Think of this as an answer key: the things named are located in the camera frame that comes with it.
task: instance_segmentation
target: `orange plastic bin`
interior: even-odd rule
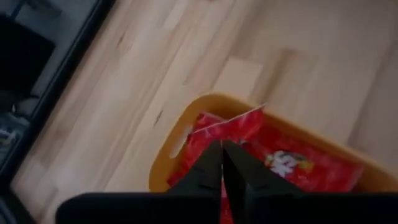
[[[184,147],[174,158],[170,157],[170,153],[180,142],[180,139],[184,135],[184,132],[186,132],[187,127],[193,124],[200,112],[206,111],[228,119],[247,112],[253,108],[255,108],[254,105],[250,105],[220,93],[210,93],[195,99],[190,105],[187,106],[181,117],[178,119],[151,167],[149,177],[150,191],[164,192],[169,189],[167,179],[177,168]],[[344,157],[351,161],[362,164],[364,171],[356,187],[354,188],[355,191],[398,191],[398,180],[367,156],[347,147],[328,141],[325,138],[312,133],[303,127],[300,127],[299,125],[291,123],[268,111],[264,112],[264,117],[266,120],[268,120],[270,125],[275,126],[291,136],[295,136],[303,141],[309,142],[315,147],[330,154]]]

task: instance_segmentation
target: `chip bag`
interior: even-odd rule
[[[263,124],[261,108],[249,111],[224,121],[212,114],[199,114],[193,132],[188,135],[180,167],[168,179],[170,186],[176,184],[191,168],[201,153],[214,139],[230,139],[234,142],[249,142]],[[233,223],[224,182],[221,183],[220,223]]]
[[[200,113],[187,136],[178,169],[169,177],[176,184],[214,139],[230,139],[281,177],[312,192],[343,192],[352,189],[362,168],[324,152],[293,136],[288,136],[264,121],[262,108],[225,121]],[[233,223],[224,183],[221,183],[220,223]]]
[[[322,152],[267,123],[250,144],[265,166],[306,191],[347,192],[362,173],[359,164]]]

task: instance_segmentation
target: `black cabinet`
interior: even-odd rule
[[[2,109],[11,109],[14,100],[31,97],[32,86],[57,44],[0,16],[0,224],[34,222],[9,185],[115,0],[93,2],[24,122]]]

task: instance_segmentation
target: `wooden floor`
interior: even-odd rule
[[[210,90],[266,103],[398,174],[398,4],[123,0],[12,183],[38,222],[91,191],[146,191],[184,107]]]

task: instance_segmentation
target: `basket handle hole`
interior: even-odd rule
[[[181,151],[183,145],[185,144],[185,140],[187,139],[187,136],[192,132],[192,126],[186,126],[183,130],[183,134],[180,136],[180,138],[177,140],[177,142],[174,144],[174,147],[170,151],[169,157],[171,159],[175,158]]]

